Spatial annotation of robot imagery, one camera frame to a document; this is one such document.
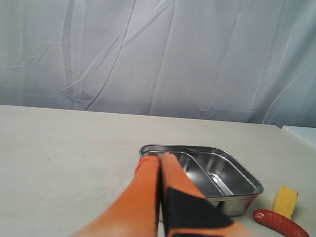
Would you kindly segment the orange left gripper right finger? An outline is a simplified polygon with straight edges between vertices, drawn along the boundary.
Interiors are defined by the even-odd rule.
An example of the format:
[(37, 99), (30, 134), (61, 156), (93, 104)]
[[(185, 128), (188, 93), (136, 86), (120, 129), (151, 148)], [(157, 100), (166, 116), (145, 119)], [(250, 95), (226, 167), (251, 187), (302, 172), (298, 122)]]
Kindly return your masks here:
[(189, 179), (176, 156), (160, 157), (166, 237), (248, 237), (249, 230), (214, 207)]

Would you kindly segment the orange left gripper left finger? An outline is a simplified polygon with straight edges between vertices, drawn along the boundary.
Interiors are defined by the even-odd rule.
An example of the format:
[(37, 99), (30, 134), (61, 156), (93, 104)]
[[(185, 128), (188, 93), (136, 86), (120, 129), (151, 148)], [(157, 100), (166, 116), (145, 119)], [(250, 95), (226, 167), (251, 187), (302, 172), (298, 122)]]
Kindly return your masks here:
[(141, 158), (123, 193), (74, 237), (156, 237), (159, 218), (160, 158)]

